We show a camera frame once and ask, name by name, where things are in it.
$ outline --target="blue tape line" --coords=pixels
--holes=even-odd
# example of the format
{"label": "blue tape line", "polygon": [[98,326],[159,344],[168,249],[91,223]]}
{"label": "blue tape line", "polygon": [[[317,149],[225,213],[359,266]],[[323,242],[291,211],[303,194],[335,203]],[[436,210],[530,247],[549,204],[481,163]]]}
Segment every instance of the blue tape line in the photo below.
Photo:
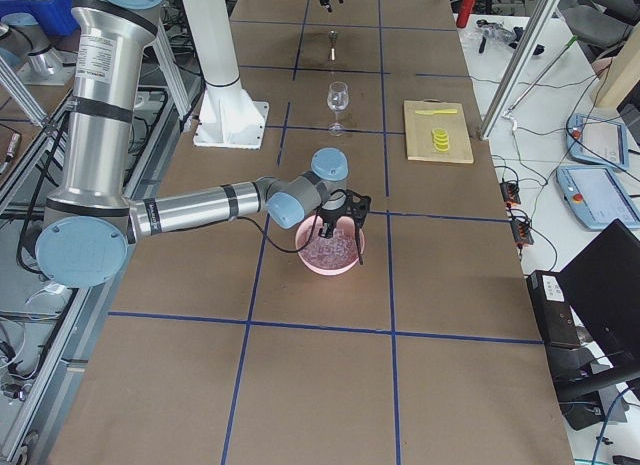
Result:
{"label": "blue tape line", "polygon": [[389,153],[387,150],[387,110],[384,91],[384,54],[382,51],[382,2],[378,0],[378,39],[380,40],[380,93],[382,95],[382,141],[384,145],[384,194],[389,197]]}
{"label": "blue tape line", "polygon": [[398,347],[396,339],[396,305],[393,282],[393,243],[391,239],[391,216],[387,215],[387,261],[389,268],[389,311],[391,319],[391,362],[393,371],[393,411],[396,434],[396,465],[402,464],[402,441],[400,436],[400,399],[398,387]]}
{"label": "blue tape line", "polygon": [[436,215],[433,213],[391,212],[389,210],[387,211],[371,210],[369,213],[373,215],[390,215],[392,217],[434,218],[438,220],[461,220],[461,221],[469,221],[469,222],[509,223],[508,218],[461,217],[457,215]]}
{"label": "blue tape line", "polygon": [[[360,333],[369,335],[387,335],[391,336],[391,330],[379,330],[373,328],[351,328],[351,327],[337,327],[331,325],[309,325],[304,323],[284,323],[284,322],[268,322],[268,321],[251,321],[238,320],[233,318],[217,318],[217,317],[201,317],[201,316],[189,316],[189,315],[171,315],[163,313],[145,313],[145,312],[125,312],[125,311],[110,311],[111,317],[130,317],[130,318],[148,318],[152,320],[175,320],[186,322],[208,322],[208,323],[221,323],[226,325],[251,325],[257,327],[273,327],[273,328],[292,328],[300,330],[317,330],[325,332],[343,332],[343,333]],[[427,333],[427,332],[407,332],[396,330],[396,336],[403,337],[415,337],[415,338],[436,338],[442,340],[465,340],[465,341],[478,341],[478,342],[495,342],[495,343],[516,343],[516,344],[533,344],[540,345],[541,341],[526,340],[517,338],[495,338],[495,337],[475,337],[471,335],[453,335],[453,334],[439,334],[439,333]]]}
{"label": "blue tape line", "polygon": [[526,340],[521,338],[474,337],[471,335],[452,335],[423,332],[396,332],[401,337],[437,338],[439,340],[459,340],[467,342],[515,343],[519,345],[544,345],[542,340]]}
{"label": "blue tape line", "polygon": [[224,437],[224,447],[222,449],[222,457],[220,464],[225,465],[227,462],[227,455],[229,453],[229,443],[231,441],[231,432],[233,430],[233,420],[236,414],[236,406],[238,404],[238,394],[240,393],[240,382],[242,381],[242,372],[244,370],[244,360],[247,354],[247,346],[249,344],[249,331],[251,330],[251,318],[253,317],[253,308],[256,303],[256,296],[258,294],[258,284],[260,283],[260,273],[262,272],[262,263],[264,259],[264,251],[267,244],[267,234],[269,233],[269,216],[264,226],[264,236],[262,237],[262,244],[260,245],[260,254],[258,255],[258,264],[256,266],[256,278],[253,281],[253,290],[251,291],[251,303],[249,305],[249,313],[247,314],[247,324],[244,329],[244,337],[242,339],[242,350],[240,352],[240,361],[238,363],[238,371],[236,373],[236,381],[233,386],[233,398],[231,400],[231,409],[229,410],[229,420],[227,422],[227,432]]}
{"label": "blue tape line", "polygon": [[211,323],[226,323],[232,325],[246,325],[246,320],[237,320],[233,318],[216,318],[216,317],[199,317],[189,315],[171,315],[165,313],[144,313],[144,312],[125,312],[125,311],[110,311],[109,316],[112,317],[133,317],[133,318],[152,318],[158,320],[176,320],[183,322],[211,322]]}
{"label": "blue tape line", "polygon": [[295,69],[293,70],[292,80],[295,81],[296,74],[298,73],[298,64],[300,63],[300,52],[302,51],[302,40],[304,39],[304,28],[307,24],[307,15],[309,15],[309,2],[311,0],[307,0],[307,6],[304,9],[304,18],[302,19],[302,30],[300,31],[300,41],[298,42],[298,53],[296,54],[296,64]]}
{"label": "blue tape line", "polygon": [[258,68],[262,70],[294,70],[293,67],[278,67],[275,65],[238,65],[238,68]]}
{"label": "blue tape line", "polygon": [[298,330],[316,330],[319,332],[347,332],[347,333],[363,333],[368,335],[391,335],[389,330],[376,330],[373,328],[350,328],[335,327],[330,325],[307,325],[303,323],[282,323],[282,322],[266,322],[252,321],[252,326],[256,327],[274,327],[274,328],[292,328]]}
{"label": "blue tape line", "polygon": [[302,25],[301,22],[265,22],[261,20],[229,20],[231,23],[257,23],[260,25]]}
{"label": "blue tape line", "polygon": [[[298,127],[296,125],[289,125],[287,128],[289,128],[290,130],[320,130],[323,132],[327,131],[326,128],[322,128],[322,127]],[[382,135],[384,133],[384,132],[376,132],[375,130],[356,130],[354,128],[346,128],[344,131],[350,132],[350,133],[370,133],[374,135]]]}
{"label": "blue tape line", "polygon": [[462,220],[469,222],[491,222],[491,223],[509,223],[508,218],[486,218],[486,217],[458,217],[455,215],[433,215],[429,214],[429,218],[440,218],[443,220]]}
{"label": "blue tape line", "polygon": [[284,152],[284,138],[287,135],[287,123],[289,123],[289,111],[291,110],[291,102],[287,102],[287,113],[284,115],[284,126],[282,127],[282,136],[280,137],[280,150],[278,151],[278,158],[276,159],[276,165],[280,166],[282,160],[282,152]]}
{"label": "blue tape line", "polygon": [[[258,70],[287,70],[295,72],[327,72],[327,73],[358,73],[365,75],[377,75],[380,72],[373,72],[371,70],[348,70],[348,69],[329,69],[329,68],[307,68],[307,67],[281,67],[277,65],[238,65],[239,68],[254,68]],[[391,72],[385,72],[386,75],[391,75]]]}
{"label": "blue tape line", "polygon": [[[261,25],[300,25],[300,22],[266,22],[261,20],[230,20],[231,23],[256,23]],[[310,27],[327,27],[327,28],[369,28],[377,30],[379,28],[388,30],[420,30],[424,32],[456,32],[457,30],[451,28],[432,28],[432,27],[388,27],[388,26],[375,26],[375,25],[347,25],[347,24],[326,24],[308,22],[306,25]]]}
{"label": "blue tape line", "polygon": [[431,78],[471,78],[469,75],[446,75],[443,73],[416,73],[416,77],[431,77]]}
{"label": "blue tape line", "polygon": [[428,28],[428,27],[382,27],[385,30],[419,30],[421,32],[458,32],[453,28]]}

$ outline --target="wooden cutting board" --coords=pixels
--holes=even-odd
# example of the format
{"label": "wooden cutting board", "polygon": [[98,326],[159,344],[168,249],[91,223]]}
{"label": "wooden cutting board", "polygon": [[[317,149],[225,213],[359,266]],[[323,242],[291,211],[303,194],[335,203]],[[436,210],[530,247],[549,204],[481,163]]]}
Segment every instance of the wooden cutting board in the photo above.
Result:
{"label": "wooden cutting board", "polygon": [[[455,114],[420,115],[416,110],[456,109]],[[446,102],[405,100],[404,126],[407,158],[427,162],[473,163],[473,152],[462,105]],[[433,145],[431,131],[443,128],[449,134],[449,150],[441,152]]]}

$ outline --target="wine glass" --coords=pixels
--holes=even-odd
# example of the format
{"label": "wine glass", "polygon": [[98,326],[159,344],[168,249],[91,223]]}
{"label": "wine glass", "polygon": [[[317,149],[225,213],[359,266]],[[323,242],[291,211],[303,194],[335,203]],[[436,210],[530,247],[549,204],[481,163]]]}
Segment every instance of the wine glass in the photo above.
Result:
{"label": "wine glass", "polygon": [[329,133],[334,136],[342,135],[344,127],[338,120],[338,114],[349,105],[349,87],[344,82],[333,82],[329,85],[327,105],[336,114],[336,121],[329,125]]}

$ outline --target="yellow knife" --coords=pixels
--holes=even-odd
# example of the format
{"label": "yellow knife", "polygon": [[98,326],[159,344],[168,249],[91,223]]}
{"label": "yellow knife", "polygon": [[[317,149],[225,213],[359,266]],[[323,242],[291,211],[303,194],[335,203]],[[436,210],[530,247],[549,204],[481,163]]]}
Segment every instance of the yellow knife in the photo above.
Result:
{"label": "yellow knife", "polygon": [[452,115],[454,113],[458,113],[458,110],[455,108],[441,108],[439,110],[414,110],[416,115],[439,115],[439,114],[447,114]]}

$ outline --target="pink bowl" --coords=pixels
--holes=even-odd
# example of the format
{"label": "pink bowl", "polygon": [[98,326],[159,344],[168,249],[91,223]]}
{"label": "pink bowl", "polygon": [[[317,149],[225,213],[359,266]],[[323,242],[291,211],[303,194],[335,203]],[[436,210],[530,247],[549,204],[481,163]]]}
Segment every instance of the pink bowl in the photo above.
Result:
{"label": "pink bowl", "polygon": [[[315,215],[308,217],[298,227],[296,232],[296,248],[302,247],[309,238],[311,226],[316,220]],[[323,221],[316,220],[313,238],[309,245],[298,252],[302,263],[320,275],[340,275],[358,263],[358,249],[356,247],[355,225],[349,217],[338,219],[333,238],[325,239],[318,236]],[[360,247],[364,252],[364,233],[360,230]]]}

